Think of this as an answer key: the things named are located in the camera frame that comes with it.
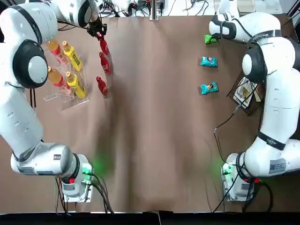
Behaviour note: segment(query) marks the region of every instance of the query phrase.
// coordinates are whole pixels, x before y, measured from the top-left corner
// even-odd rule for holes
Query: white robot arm
[[[255,43],[244,55],[242,70],[250,81],[265,80],[266,84],[263,120],[257,138],[245,152],[231,154],[223,165],[226,172],[228,164],[237,165],[230,166],[225,176],[226,190],[232,186],[230,200],[245,201],[250,186],[244,180],[300,169],[300,141],[289,139],[296,131],[300,110],[300,92],[291,88],[291,83],[300,84],[300,46],[281,36],[276,17],[258,12],[240,17],[236,9],[237,0],[222,0],[209,29],[216,38]]]
[[[42,86],[48,76],[40,45],[58,30],[57,20],[79,27],[97,22],[93,0],[51,0],[14,5],[0,15],[0,134],[13,150],[12,169],[26,175],[57,175],[69,202],[84,202],[91,187],[87,158],[63,144],[44,143],[43,127],[28,104],[24,89]]]

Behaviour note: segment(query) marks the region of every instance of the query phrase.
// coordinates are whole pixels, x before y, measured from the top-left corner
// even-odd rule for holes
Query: brown table surface
[[[208,212],[222,198],[222,161],[213,131],[236,107],[226,94],[240,73],[246,47],[228,40],[206,45],[203,36],[210,18],[104,19],[116,72],[113,97],[105,102],[95,80],[97,75],[105,78],[97,39],[83,29],[57,35],[60,43],[66,39],[86,61],[90,100],[58,112],[58,102],[44,101],[45,89],[37,89],[43,139],[85,154],[104,176],[115,211]],[[286,21],[286,16],[279,18]],[[284,34],[291,31],[291,25],[284,27]],[[218,68],[198,66],[201,56],[216,57]],[[218,83],[219,92],[199,96],[197,87],[212,81]],[[251,145],[258,118],[259,112],[247,117],[240,110],[220,128],[225,158]],[[54,178],[14,173],[11,149],[2,138],[0,144],[0,212],[54,211]],[[300,209],[297,173],[267,182],[274,194],[274,211]],[[268,203],[262,188],[249,210],[264,211]],[[240,211],[240,206],[227,203],[225,209]],[[80,203],[76,210],[103,211],[100,195],[94,191],[92,203]]]

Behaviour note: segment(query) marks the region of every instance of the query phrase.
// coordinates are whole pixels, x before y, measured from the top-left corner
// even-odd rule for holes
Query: yellow bottle
[[[63,41],[62,45],[64,46],[64,53],[69,57],[71,60],[72,66],[75,70],[81,71],[83,69],[83,62],[78,57],[77,53],[74,50],[74,47],[68,45],[67,41]]]
[[[71,72],[66,72],[67,83],[71,89],[74,90],[75,94],[78,98],[85,98],[86,97],[86,90],[83,85],[80,83],[77,75],[71,74]]]

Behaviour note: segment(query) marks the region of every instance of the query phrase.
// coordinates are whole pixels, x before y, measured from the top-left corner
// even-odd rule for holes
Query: bottle holder
[[[56,57],[46,48],[46,46],[42,46],[44,49],[44,54],[47,59],[48,66],[52,67],[53,69],[57,69],[61,75],[64,77],[65,81],[66,79],[66,72],[70,71],[72,74],[76,74],[78,76],[79,81],[84,86],[84,88],[87,90],[88,84],[86,80],[86,74],[85,74],[85,62],[82,60],[83,68],[81,71],[77,71],[73,68],[71,62],[69,61],[65,65],[61,65],[58,63]],[[63,111],[69,108],[72,108],[76,105],[80,105],[82,103],[87,102],[88,99],[88,91],[87,91],[87,97],[85,98],[78,98],[73,90],[71,90],[70,95],[66,95],[61,90],[59,90],[58,87],[54,86],[50,81],[47,81],[43,89],[46,90],[46,95],[43,97],[45,101],[56,101],[55,105],[57,105],[58,111]]]

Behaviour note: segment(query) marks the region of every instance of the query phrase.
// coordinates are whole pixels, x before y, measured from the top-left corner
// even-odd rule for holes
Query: red bottle
[[[111,54],[109,52],[107,42],[104,40],[104,37],[101,36],[100,34],[98,35],[99,41],[100,41],[100,47],[102,52],[108,57],[109,60],[111,60]]]
[[[100,60],[101,60],[101,66],[105,72],[105,75],[110,76],[112,74],[112,70],[111,70],[108,60],[104,56],[103,52],[100,52],[99,56],[100,56]]]
[[[101,79],[100,76],[97,76],[96,77],[96,80],[98,82],[98,88],[99,90],[101,91],[102,95],[104,98],[109,98],[110,97],[110,94],[108,92],[108,88],[105,84],[105,82]]]

